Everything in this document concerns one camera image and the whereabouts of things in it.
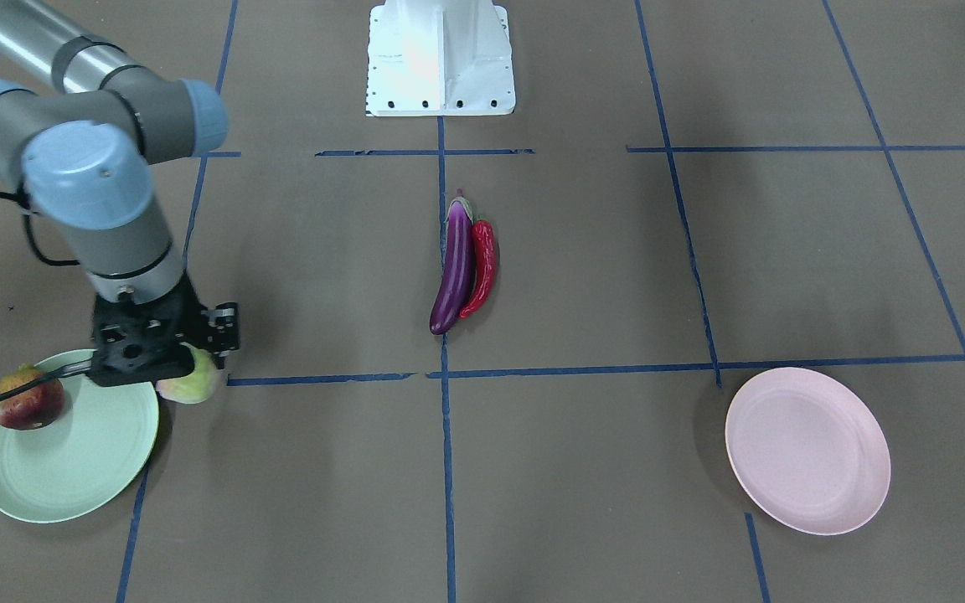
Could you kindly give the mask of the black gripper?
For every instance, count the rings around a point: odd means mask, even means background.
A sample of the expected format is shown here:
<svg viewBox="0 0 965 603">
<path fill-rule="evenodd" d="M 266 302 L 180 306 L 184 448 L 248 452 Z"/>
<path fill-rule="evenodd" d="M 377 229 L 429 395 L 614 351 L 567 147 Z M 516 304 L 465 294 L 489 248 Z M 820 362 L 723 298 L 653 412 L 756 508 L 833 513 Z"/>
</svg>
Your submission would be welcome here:
<svg viewBox="0 0 965 603">
<path fill-rule="evenodd" d="M 97 296 L 85 374 L 103 387 L 182 378 L 200 366 L 195 351 L 222 370 L 239 350 L 239 320 L 237 302 L 208 308 L 187 275 L 153 301 L 139 302 L 127 289 L 119 289 L 115 301 Z"/>
</svg>

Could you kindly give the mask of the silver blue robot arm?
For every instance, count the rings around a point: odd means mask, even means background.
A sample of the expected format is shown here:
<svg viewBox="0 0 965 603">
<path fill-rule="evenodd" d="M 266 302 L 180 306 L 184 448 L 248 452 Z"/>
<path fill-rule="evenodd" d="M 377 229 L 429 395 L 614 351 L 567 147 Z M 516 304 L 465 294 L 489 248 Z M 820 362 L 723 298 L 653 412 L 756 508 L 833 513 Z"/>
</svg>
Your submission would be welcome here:
<svg viewBox="0 0 965 603">
<path fill-rule="evenodd" d="M 0 1 L 0 55 L 54 89 L 0 80 L 0 183 L 56 226 L 95 290 L 87 377 L 181 378 L 195 352 L 223 368 L 239 307 L 200 302 L 150 171 L 223 144 L 219 93 L 165 80 L 42 1 Z"/>
</svg>

